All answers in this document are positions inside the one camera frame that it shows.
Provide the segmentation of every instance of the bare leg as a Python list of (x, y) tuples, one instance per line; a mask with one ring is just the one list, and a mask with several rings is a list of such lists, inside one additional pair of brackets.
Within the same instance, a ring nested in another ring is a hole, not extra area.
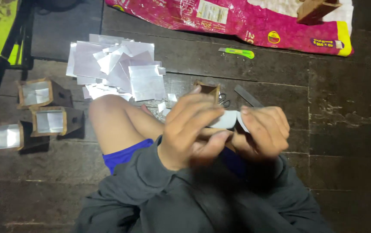
[(104, 154), (121, 151), (145, 139), (156, 140), (164, 128), (154, 116), (111, 94), (90, 104), (89, 119)]

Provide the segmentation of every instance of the wooden floor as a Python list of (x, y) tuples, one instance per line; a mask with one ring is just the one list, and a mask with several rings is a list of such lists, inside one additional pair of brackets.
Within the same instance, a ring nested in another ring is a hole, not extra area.
[[(371, 2), (354, 1), (355, 54), (349, 58), (265, 49), (221, 36), (172, 31), (105, 8), (102, 34), (155, 44), (167, 93), (186, 93), (195, 79), (220, 83), (230, 109), (246, 104), (243, 86), (266, 106), (280, 106), (292, 128), (284, 153), (339, 233), (371, 233)], [(245, 57), (220, 47), (244, 47)], [(30, 121), (17, 110), (15, 80), (49, 77), (72, 91), (75, 108), (88, 117), (89, 101), (66, 77), (66, 63), (36, 60), (27, 75), (8, 71), (0, 91), (0, 122)], [(157, 104), (147, 106), (158, 118)], [(80, 200), (109, 170), (89, 120), (74, 139), (51, 138), (39, 153), (0, 153), (0, 233), (69, 232)]]

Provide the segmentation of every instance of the pink package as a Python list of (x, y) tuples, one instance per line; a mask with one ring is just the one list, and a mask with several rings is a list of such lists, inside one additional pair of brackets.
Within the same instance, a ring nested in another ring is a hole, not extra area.
[(307, 26), (246, 0), (105, 0), (106, 4), (173, 30), (237, 35), (257, 46), (307, 53), (354, 53), (346, 22)]

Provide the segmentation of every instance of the hoodie sleeve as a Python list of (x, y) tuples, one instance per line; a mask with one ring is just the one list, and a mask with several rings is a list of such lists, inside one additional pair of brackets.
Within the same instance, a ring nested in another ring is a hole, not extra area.
[(160, 193), (174, 172), (166, 169), (157, 153), (161, 136), (148, 148), (137, 150), (115, 174), (99, 183), (99, 190), (83, 200), (75, 233), (127, 232), (139, 218), (138, 205)]
[(251, 187), (296, 230), (304, 233), (333, 233), (320, 214), (312, 194), (305, 188), (287, 158), (250, 164), (247, 179)]

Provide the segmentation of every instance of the gray hoodie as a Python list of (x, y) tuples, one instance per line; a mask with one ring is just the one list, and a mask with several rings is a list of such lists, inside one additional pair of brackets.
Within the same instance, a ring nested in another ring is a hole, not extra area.
[(155, 143), (117, 165), (84, 199), (75, 233), (332, 233), (319, 206), (280, 155), (248, 163), (243, 177), (224, 165), (167, 170)]

